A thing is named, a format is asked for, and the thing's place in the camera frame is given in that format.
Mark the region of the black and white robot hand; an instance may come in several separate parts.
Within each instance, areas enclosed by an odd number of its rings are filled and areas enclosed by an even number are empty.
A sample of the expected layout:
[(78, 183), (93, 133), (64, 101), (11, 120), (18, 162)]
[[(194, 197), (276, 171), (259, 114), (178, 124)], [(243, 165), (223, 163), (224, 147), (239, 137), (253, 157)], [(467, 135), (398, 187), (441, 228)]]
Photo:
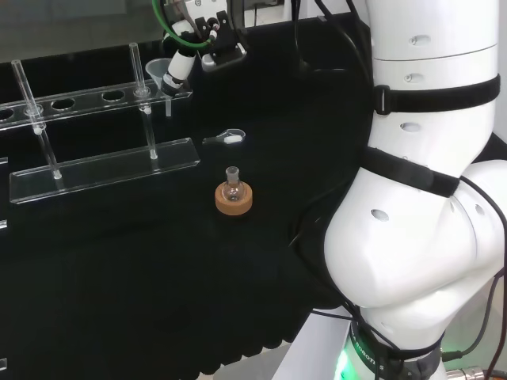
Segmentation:
[(212, 72), (246, 57), (246, 48), (228, 13), (228, 2), (183, 1), (184, 11), (178, 21), (169, 21), (163, 1), (151, 5), (165, 32), (162, 39), (177, 47), (159, 86), (166, 96), (183, 92), (197, 60), (204, 71)]

